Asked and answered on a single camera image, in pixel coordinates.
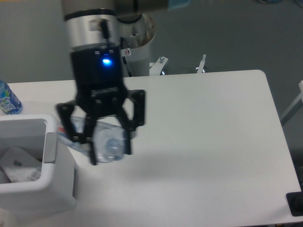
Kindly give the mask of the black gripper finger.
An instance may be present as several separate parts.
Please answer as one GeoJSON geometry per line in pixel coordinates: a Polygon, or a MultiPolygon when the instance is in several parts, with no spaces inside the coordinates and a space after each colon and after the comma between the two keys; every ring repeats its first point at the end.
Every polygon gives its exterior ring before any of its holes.
{"type": "Polygon", "coordinates": [[[86,113],[83,130],[82,132],[77,132],[71,121],[72,113],[76,106],[79,106],[76,100],[71,100],[66,103],[58,103],[56,105],[56,111],[60,117],[68,139],[72,142],[78,142],[83,145],[83,149],[88,152],[91,164],[96,165],[97,156],[94,148],[93,132],[96,127],[97,118],[93,112],[86,113]]]}
{"type": "Polygon", "coordinates": [[[143,89],[118,90],[111,98],[116,119],[125,132],[125,154],[132,154],[132,139],[145,124],[146,92],[143,89]]]}

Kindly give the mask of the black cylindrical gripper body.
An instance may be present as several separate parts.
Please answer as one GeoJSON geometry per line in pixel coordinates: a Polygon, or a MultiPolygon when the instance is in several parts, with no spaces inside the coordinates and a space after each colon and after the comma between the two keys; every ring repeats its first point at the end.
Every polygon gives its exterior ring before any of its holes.
{"type": "Polygon", "coordinates": [[[113,98],[122,106],[127,89],[123,82],[120,46],[90,47],[71,52],[78,106],[98,118],[117,115],[113,98]]]}

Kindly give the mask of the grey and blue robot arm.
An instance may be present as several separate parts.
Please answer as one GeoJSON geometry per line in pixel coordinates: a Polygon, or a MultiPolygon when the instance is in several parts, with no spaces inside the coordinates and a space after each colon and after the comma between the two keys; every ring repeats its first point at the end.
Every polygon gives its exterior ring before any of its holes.
{"type": "Polygon", "coordinates": [[[119,22],[136,23],[146,13],[177,9],[187,0],[64,0],[62,10],[70,37],[76,96],[59,103],[57,113],[70,141],[80,144],[93,165],[98,163],[93,135],[99,119],[113,116],[124,130],[125,151],[145,123],[146,92],[129,90],[122,65],[130,54],[119,22]]]}

